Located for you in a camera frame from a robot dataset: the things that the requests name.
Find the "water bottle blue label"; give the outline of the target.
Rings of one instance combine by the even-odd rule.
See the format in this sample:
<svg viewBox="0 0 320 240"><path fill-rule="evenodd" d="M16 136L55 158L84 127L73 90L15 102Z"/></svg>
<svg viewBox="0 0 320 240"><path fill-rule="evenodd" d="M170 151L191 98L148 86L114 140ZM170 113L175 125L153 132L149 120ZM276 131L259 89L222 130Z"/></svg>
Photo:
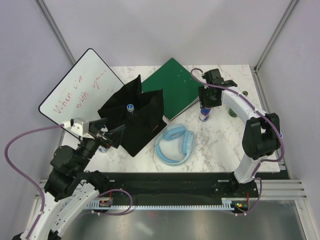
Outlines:
<svg viewBox="0 0 320 240"><path fill-rule="evenodd" d="M128 104L127 106L126 106L126 109L127 109L127 112L128 113L130 113L130 114L132 114L133 112L134 112L134 110L135 110L135 107L134 107L134 105L133 104Z"/></svg>

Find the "light blue headphones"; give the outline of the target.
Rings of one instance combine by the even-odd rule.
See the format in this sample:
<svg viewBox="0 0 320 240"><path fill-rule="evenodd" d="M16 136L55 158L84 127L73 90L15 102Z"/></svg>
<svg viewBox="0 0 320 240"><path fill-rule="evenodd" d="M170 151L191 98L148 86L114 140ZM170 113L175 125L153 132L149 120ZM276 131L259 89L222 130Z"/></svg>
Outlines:
<svg viewBox="0 0 320 240"><path fill-rule="evenodd" d="M194 158L196 135L181 123L166 127L154 143L155 162L177 167L189 164Z"/></svg>

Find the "left corner frame post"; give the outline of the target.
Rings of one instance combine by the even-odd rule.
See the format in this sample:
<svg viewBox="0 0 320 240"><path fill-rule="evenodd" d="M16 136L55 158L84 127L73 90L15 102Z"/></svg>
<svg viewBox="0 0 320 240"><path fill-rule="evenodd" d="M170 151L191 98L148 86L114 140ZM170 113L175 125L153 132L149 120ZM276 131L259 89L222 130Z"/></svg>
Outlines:
<svg viewBox="0 0 320 240"><path fill-rule="evenodd" d="M56 21L54 20L54 17L52 16L45 1L44 0L35 0L35 3L39 7L43 17L45 18L47 24L49 25L53 35L55 36L56 40L58 41L62 51L64 52L65 56L68 59L68 61L73 66L76 63L76 59L73 56L65 38L63 37Z"/></svg>

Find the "black canvas bag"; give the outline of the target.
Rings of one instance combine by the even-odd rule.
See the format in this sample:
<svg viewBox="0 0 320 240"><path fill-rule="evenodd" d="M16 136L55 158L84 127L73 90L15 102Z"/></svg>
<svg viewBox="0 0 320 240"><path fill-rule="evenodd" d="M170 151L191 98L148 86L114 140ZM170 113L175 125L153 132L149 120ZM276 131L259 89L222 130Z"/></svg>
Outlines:
<svg viewBox="0 0 320 240"><path fill-rule="evenodd" d="M127 111L128 104L134 105L133 113ZM125 125L120 145L132 157L167 125L163 120L163 90L142 92L140 75L115 92L97 112L107 118L109 130Z"/></svg>

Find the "white whiteboard red writing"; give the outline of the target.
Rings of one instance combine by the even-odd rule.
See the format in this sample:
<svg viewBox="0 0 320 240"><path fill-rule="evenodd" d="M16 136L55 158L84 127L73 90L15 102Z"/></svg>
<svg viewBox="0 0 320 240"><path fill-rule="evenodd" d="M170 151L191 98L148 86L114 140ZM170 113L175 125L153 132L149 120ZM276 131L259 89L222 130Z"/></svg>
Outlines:
<svg viewBox="0 0 320 240"><path fill-rule="evenodd" d="M38 111L56 124L70 119L100 119L98 110L124 83L97 52L89 48L53 88Z"/></svg>

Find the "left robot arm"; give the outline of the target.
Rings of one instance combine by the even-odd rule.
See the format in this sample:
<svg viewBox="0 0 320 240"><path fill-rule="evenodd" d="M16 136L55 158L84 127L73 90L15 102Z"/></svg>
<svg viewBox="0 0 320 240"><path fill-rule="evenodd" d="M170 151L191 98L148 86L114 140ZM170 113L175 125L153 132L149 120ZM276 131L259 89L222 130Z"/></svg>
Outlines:
<svg viewBox="0 0 320 240"><path fill-rule="evenodd" d="M121 125L103 131L107 118L88 121L74 118L61 124L79 136L76 149L60 146L50 164L53 167L43 189L38 191L41 206L25 231L15 240L59 240L81 211L96 197L110 191L109 178L99 171L85 168L99 147L118 148L125 130Z"/></svg>

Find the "right corner frame post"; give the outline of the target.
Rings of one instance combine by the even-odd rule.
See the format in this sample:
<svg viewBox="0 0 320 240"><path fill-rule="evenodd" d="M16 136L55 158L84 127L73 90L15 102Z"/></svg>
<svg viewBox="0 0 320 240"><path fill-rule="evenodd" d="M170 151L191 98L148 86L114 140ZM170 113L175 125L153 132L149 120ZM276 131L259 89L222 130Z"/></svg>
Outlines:
<svg viewBox="0 0 320 240"><path fill-rule="evenodd" d="M272 32L266 46L264 47L260 57L257 60L257 63L253 67L255 73L259 71L262 67L263 63L265 62L267 56L269 55L270 51L272 50L274 44L278 40L279 36L281 35L282 31L284 30L287 22L289 21L291 15L293 14L294 10L296 9L297 5L300 3L300 0L290 0L289 4L284 10L280 20L278 21L274 31Z"/></svg>

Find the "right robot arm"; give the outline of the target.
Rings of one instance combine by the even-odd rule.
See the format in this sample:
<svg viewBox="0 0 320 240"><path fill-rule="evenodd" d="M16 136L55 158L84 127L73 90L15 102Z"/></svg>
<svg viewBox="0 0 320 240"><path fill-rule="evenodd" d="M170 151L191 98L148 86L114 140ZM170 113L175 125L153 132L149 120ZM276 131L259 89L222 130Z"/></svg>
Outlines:
<svg viewBox="0 0 320 240"><path fill-rule="evenodd" d="M213 108L226 105L244 124L244 155L233 173L236 180L229 184L230 193L240 197L247 191L246 184L254 179L261 163L270 161L265 157L283 146L280 141L280 119L276 113L257 109L233 80L221 77L219 69L203 72L202 78L205 83L198 87L199 118L205 122Z"/></svg>

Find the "blue silver energy drink can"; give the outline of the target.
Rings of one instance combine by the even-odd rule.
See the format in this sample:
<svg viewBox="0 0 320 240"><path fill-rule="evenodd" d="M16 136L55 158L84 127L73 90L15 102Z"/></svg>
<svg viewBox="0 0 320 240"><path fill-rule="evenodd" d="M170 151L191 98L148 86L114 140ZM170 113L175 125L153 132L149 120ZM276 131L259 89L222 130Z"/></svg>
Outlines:
<svg viewBox="0 0 320 240"><path fill-rule="evenodd" d="M200 108L200 113L199 113L199 119L202 122L208 121L209 118L210 118L211 110L212 110L211 107L201 107Z"/></svg>

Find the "water bottle near left arm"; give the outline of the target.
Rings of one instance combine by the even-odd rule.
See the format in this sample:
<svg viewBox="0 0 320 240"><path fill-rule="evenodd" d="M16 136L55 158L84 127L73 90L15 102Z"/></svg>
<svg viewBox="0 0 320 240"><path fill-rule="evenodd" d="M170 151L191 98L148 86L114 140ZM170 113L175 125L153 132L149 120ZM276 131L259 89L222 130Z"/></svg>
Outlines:
<svg viewBox="0 0 320 240"><path fill-rule="evenodd" d="M105 148L105 147L103 147L103 146L99 146L99 148L98 148L98 151L100 152L100 153L106 153L107 151L108 151L109 149L108 148Z"/></svg>

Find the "corner frame post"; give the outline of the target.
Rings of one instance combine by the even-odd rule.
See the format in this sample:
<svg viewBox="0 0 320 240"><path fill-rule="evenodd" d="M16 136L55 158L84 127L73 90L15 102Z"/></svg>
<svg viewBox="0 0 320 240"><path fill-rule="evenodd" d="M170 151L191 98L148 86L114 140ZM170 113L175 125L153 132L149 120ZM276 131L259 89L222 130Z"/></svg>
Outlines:
<svg viewBox="0 0 320 240"><path fill-rule="evenodd" d="M296 9L297 5L300 3L300 0L290 0L289 4L284 10L280 20L278 21L274 31L272 32L266 46L264 47L260 57L257 60L257 63L253 67L255 73L259 71L262 67L263 63L265 62L267 56L269 55L270 51L272 50L274 44L278 40L279 36L281 35L282 31L284 30L287 22L289 21L291 15L293 14L294 10Z"/></svg>
<svg viewBox="0 0 320 240"><path fill-rule="evenodd" d="M65 38L63 37L56 21L54 20L54 17L52 16L45 1L44 0L35 0L35 3L39 7L43 17L45 18L47 24L49 25L53 35L55 36L56 40L58 41L62 51L64 52L65 56L68 59L68 61L73 66L76 63L76 59L73 56Z"/></svg>

